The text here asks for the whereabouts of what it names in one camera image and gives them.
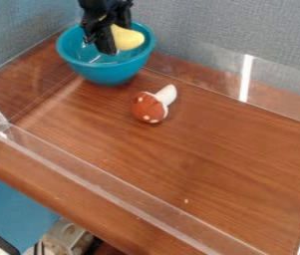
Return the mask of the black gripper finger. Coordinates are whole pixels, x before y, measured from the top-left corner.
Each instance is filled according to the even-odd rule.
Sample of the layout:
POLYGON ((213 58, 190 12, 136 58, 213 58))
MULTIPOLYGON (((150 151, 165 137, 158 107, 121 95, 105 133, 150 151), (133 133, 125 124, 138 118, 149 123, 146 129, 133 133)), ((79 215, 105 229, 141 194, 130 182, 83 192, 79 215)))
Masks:
POLYGON ((114 10, 114 23, 125 29, 132 28, 133 16, 130 9, 125 8, 114 10))
POLYGON ((112 18, 82 19, 82 28, 85 31, 85 43, 94 44, 98 51, 106 55, 114 56, 117 54, 117 44, 112 31, 114 20, 112 18))

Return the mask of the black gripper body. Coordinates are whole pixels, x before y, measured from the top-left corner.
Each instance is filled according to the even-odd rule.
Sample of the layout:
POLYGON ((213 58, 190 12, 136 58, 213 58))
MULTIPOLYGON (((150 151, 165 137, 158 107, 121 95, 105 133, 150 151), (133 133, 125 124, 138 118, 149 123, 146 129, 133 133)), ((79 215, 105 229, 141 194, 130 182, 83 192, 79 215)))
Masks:
POLYGON ((83 9, 83 18, 100 19, 114 13, 116 9, 130 9, 134 5, 133 0, 78 0, 83 9))

